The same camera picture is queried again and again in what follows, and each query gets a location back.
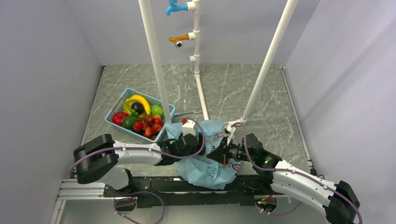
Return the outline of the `light blue plastic bag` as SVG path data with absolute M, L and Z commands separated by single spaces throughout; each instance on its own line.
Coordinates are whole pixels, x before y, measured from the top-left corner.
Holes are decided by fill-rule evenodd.
M 203 120 L 199 124 L 206 137 L 205 152 L 209 153 L 220 145 L 225 136 L 222 131 L 225 123 L 218 120 Z M 205 155 L 197 155 L 176 162 L 175 167 L 181 177 L 190 184 L 208 189 L 224 189 L 227 184 L 232 183 L 236 178 L 240 164 L 240 161 L 230 159 L 224 165 L 207 159 Z

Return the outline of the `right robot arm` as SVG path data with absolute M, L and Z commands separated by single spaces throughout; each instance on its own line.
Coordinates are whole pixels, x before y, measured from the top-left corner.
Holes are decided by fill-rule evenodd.
M 292 166 L 265 150 L 254 134 L 244 137 L 238 145 L 228 143 L 224 137 L 206 157 L 223 165 L 230 160 L 251 162 L 258 174 L 260 192 L 295 198 L 324 214 L 331 224 L 352 224 L 355 220 L 362 223 L 358 213 L 360 202 L 347 182 L 327 181 Z

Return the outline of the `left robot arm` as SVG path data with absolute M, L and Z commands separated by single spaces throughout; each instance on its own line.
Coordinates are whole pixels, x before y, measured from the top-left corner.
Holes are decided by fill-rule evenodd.
M 73 151 L 75 171 L 79 184 L 104 183 L 122 196 L 130 195 L 135 183 L 130 170 L 120 168 L 123 164 L 146 164 L 168 166 L 182 159 L 203 155 L 205 135 L 181 134 L 153 144 L 127 144 L 103 134 Z

